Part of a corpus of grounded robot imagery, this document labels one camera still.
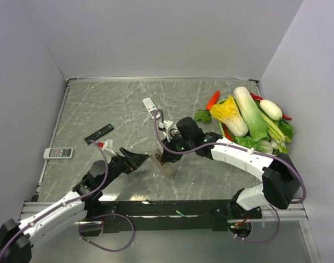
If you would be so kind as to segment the white remote with blue button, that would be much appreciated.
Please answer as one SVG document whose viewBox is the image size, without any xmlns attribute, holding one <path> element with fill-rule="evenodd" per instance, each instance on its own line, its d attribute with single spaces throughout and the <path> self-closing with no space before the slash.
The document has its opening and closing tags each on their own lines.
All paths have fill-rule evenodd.
<svg viewBox="0 0 334 263">
<path fill-rule="evenodd" d="M 170 163 L 162 161 L 162 152 L 160 149 L 155 148 L 149 153 L 150 158 L 157 166 L 157 168 L 162 172 L 166 178 L 171 178 L 175 175 L 175 170 Z"/>
</svg>

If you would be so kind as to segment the green battery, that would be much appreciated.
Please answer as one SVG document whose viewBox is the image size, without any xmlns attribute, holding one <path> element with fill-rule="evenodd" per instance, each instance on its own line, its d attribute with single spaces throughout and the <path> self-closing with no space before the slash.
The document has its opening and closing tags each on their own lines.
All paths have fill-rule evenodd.
<svg viewBox="0 0 334 263">
<path fill-rule="evenodd" d="M 180 212 L 179 210 L 176 210 L 175 211 L 178 215 L 180 215 L 181 217 L 185 218 L 185 214 L 183 214 L 182 212 Z"/>
</svg>

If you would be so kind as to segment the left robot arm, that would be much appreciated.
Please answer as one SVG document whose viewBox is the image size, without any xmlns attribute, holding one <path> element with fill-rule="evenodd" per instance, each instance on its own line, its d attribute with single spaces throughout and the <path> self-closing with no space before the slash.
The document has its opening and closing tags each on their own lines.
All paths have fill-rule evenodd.
<svg viewBox="0 0 334 263">
<path fill-rule="evenodd" d="M 68 194 L 44 210 L 20 221 L 5 221 L 0 227 L 0 262 L 30 262 L 35 246 L 77 221 L 96 219 L 102 190 L 121 174 L 137 170 L 149 158 L 124 148 L 120 152 L 94 162 Z"/>
</svg>

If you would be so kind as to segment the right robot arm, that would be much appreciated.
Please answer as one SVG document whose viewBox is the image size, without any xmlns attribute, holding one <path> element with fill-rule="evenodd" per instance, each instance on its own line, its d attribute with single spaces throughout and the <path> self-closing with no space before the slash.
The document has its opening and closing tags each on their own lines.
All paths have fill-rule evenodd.
<svg viewBox="0 0 334 263">
<path fill-rule="evenodd" d="M 251 209 L 262 205 L 287 209 L 295 203 L 294 197 L 303 187 L 297 169 L 284 153 L 260 153 L 220 134 L 204 133 L 190 117 L 181 119 L 177 124 L 164 120 L 155 124 L 154 129 L 156 133 L 163 132 L 165 136 L 159 139 L 163 147 L 164 163 L 175 163 L 183 155 L 195 153 L 235 166 L 259 179 L 259 185 L 239 190 L 233 197 L 231 212 L 236 218 L 243 218 Z"/>
</svg>

